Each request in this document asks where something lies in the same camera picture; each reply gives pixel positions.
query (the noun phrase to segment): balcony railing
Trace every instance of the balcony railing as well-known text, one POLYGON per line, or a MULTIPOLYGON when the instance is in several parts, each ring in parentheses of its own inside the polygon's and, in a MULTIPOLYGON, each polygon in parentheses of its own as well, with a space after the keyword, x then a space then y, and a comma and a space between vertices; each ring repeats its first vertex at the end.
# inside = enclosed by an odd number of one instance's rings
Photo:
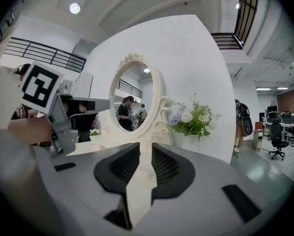
POLYGON ((53 64, 79 73, 87 61, 63 50, 17 37, 11 38, 4 53, 53 64))
POLYGON ((257 6, 259 0, 240 0, 240 7, 237 14, 235 35, 241 41, 244 46, 250 30, 253 25, 253 21, 256 15, 257 6))
POLYGON ((116 85, 116 88, 121 90, 121 91, 124 91, 124 92, 127 92, 127 93, 130 93, 132 94, 133 96, 137 96, 139 98, 141 98, 142 96, 142 91, 135 88, 134 86, 132 86, 131 84, 127 83, 126 81, 123 81, 122 79, 120 79, 116 85))
POLYGON ((234 33, 212 33, 211 35, 220 50, 242 49, 242 44, 239 43, 234 33))

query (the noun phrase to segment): black office chair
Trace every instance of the black office chair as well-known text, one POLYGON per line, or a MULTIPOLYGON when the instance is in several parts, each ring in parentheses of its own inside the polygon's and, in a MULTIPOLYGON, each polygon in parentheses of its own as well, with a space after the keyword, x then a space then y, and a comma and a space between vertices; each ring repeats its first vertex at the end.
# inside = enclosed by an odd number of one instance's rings
POLYGON ((272 133, 272 141, 271 144, 277 148, 275 151, 270 151, 268 154, 274 153, 271 159, 274 159, 276 155, 280 155, 282 157, 282 161, 284 160, 285 153, 281 152, 282 148, 285 148, 289 145, 288 142, 282 141, 282 135, 281 135, 281 125, 279 124, 278 120, 275 120, 273 124, 271 125, 271 133, 272 133))

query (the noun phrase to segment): white flower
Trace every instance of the white flower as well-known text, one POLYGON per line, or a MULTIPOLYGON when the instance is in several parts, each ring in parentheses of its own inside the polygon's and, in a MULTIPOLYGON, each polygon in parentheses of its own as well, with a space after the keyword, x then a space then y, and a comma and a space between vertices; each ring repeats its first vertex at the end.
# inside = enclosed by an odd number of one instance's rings
POLYGON ((181 116, 184 111, 183 105, 173 104, 170 108, 168 115, 168 121, 170 125, 176 125, 181 121, 181 116))
POLYGON ((184 112, 182 113, 182 116, 181 116, 181 121, 182 121, 182 122, 185 122, 185 123, 188 123, 188 122, 190 122, 192 119, 193 119, 193 115, 192 115, 192 113, 189 112, 189 111, 184 110, 184 112))
POLYGON ((215 129, 217 127, 217 121, 215 120, 210 120, 210 122, 208 123, 208 127, 211 129, 215 129))
POLYGON ((98 129, 91 129, 90 130, 90 135, 99 135, 99 130, 98 129))
POLYGON ((200 116, 200 117, 198 117, 198 119, 201 122, 208 122, 209 121, 209 115, 200 116))

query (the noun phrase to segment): cap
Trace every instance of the cap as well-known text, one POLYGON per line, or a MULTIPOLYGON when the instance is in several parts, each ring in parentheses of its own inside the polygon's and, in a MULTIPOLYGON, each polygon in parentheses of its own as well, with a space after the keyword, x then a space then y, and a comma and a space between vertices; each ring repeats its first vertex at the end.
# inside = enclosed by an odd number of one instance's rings
POLYGON ((15 69, 14 73, 18 75, 25 75, 25 73, 28 71, 28 68, 31 66, 31 64, 27 63, 24 65, 20 65, 18 68, 15 69))
POLYGON ((128 96, 126 97, 128 100, 130 100, 131 102, 135 102, 134 98, 132 96, 128 96))

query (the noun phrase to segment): flower arrangement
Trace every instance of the flower arrangement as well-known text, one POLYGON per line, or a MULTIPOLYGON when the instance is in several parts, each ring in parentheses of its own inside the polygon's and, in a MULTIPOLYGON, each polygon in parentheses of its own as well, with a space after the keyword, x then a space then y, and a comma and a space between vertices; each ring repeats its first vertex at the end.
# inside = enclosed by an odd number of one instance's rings
POLYGON ((169 124, 175 132, 184 133, 184 136, 198 135, 199 140, 202 136, 210 135, 207 128, 216 128, 221 115, 213 114, 208 105, 200 105, 196 93, 191 101, 192 107, 180 103, 173 105, 171 111, 175 113, 169 117, 169 124))
POLYGON ((100 132, 98 129, 95 128, 90 130, 90 136, 98 136, 98 135, 100 135, 100 132))

